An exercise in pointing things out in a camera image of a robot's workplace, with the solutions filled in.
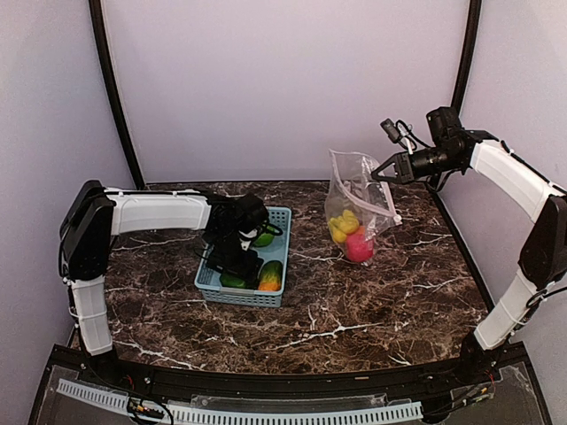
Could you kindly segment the clear zip top bag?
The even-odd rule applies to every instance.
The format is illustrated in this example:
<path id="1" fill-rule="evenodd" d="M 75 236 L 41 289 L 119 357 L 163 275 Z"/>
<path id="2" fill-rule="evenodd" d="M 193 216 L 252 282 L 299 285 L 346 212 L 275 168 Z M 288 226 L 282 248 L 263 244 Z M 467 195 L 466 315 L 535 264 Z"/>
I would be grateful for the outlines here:
<path id="1" fill-rule="evenodd" d="M 377 238 L 402 223 L 388 184 L 371 178 L 371 172 L 378 166 L 377 160 L 361 152 L 330 151 L 330 186 L 324 202 L 326 221 L 329 228 L 331 217 L 339 217 L 344 210 L 350 210 L 360 226 L 366 228 L 366 239 L 373 241 L 374 254 L 358 264 L 371 262 L 377 251 Z M 346 242 L 333 243 L 346 257 Z"/>

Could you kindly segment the green toy watermelon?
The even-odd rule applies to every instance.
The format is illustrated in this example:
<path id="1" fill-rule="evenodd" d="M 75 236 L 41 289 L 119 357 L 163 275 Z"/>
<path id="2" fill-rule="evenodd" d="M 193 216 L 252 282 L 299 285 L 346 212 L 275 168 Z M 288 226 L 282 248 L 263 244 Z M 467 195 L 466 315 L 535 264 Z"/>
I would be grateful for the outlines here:
<path id="1" fill-rule="evenodd" d="M 275 236 L 270 233 L 262 233 L 258 236 L 258 238 L 253 242 L 253 246 L 257 248 L 267 247 L 272 244 L 274 241 Z"/>

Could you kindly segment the yellow toy banana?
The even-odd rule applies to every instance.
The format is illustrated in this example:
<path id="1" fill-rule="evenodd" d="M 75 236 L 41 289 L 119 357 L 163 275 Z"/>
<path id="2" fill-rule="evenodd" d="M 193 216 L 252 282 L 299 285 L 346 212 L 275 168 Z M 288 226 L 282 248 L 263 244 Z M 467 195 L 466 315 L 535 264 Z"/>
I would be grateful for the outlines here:
<path id="1" fill-rule="evenodd" d="M 347 234 L 341 229 L 343 222 L 341 217 L 331 217 L 329 220 L 331 238 L 335 243 L 344 243 L 346 241 Z"/>
<path id="2" fill-rule="evenodd" d="M 350 210 L 344 210 L 342 215 L 336 218 L 335 226 L 346 235 L 355 233 L 360 227 L 356 215 Z"/>

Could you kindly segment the red toy apple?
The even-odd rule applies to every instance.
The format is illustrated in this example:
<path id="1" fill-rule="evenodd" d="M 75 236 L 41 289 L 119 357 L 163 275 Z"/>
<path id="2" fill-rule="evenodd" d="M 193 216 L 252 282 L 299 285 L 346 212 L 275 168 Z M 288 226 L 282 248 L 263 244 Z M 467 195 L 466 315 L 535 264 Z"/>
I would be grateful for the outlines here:
<path id="1" fill-rule="evenodd" d="M 364 234 L 351 234 L 346 239 L 346 257 L 357 263 L 369 260 L 374 254 L 373 241 Z"/>

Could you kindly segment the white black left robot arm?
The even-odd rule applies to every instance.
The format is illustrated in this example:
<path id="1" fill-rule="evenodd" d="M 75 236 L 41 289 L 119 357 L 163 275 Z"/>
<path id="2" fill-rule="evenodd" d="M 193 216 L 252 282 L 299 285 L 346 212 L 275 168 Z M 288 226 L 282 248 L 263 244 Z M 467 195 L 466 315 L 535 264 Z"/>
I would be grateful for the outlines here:
<path id="1" fill-rule="evenodd" d="M 254 282 L 262 260 L 252 249 L 268 220 L 263 201 L 199 190 L 109 189 L 97 180 L 83 184 L 59 229 L 58 272 L 69 288 L 74 319 L 91 373 L 106 386 L 125 378 L 113 350 L 105 275 L 112 239 L 127 233 L 164 229 L 199 231 L 208 246 L 206 265 L 214 271 Z"/>

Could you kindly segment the green orange toy mango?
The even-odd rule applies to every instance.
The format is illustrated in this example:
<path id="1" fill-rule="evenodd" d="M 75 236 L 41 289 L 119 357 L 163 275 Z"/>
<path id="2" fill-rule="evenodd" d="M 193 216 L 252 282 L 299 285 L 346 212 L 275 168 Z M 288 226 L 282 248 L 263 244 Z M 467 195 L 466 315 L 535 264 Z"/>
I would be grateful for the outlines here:
<path id="1" fill-rule="evenodd" d="M 283 284 L 284 265 L 281 261 L 271 260 L 260 270 L 258 290 L 279 291 Z"/>

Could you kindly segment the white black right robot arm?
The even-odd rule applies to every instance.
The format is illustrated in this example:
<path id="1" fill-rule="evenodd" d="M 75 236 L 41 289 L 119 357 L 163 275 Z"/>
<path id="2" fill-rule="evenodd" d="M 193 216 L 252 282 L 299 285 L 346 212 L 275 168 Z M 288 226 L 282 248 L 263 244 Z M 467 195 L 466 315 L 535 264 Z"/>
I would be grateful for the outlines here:
<path id="1" fill-rule="evenodd" d="M 566 191 L 519 158 L 485 131 L 451 127 L 435 135 L 436 142 L 419 151 L 413 134 L 390 120 L 382 124 L 402 151 L 391 156 L 371 176 L 378 182 L 422 181 L 440 191 L 448 177 L 471 169 L 503 190 L 530 218 L 533 227 L 520 252 L 514 279 L 493 310 L 477 326 L 474 340 L 482 350 L 502 345 L 555 294 L 553 284 L 566 274 Z"/>

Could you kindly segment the green toy bell pepper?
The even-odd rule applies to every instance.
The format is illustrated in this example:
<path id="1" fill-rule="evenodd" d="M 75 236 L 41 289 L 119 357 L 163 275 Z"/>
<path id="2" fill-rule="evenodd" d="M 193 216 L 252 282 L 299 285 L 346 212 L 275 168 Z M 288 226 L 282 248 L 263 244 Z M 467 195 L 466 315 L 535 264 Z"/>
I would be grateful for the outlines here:
<path id="1" fill-rule="evenodd" d="M 247 282 L 231 274 L 222 274 L 220 277 L 221 286 L 231 289 L 247 289 Z"/>

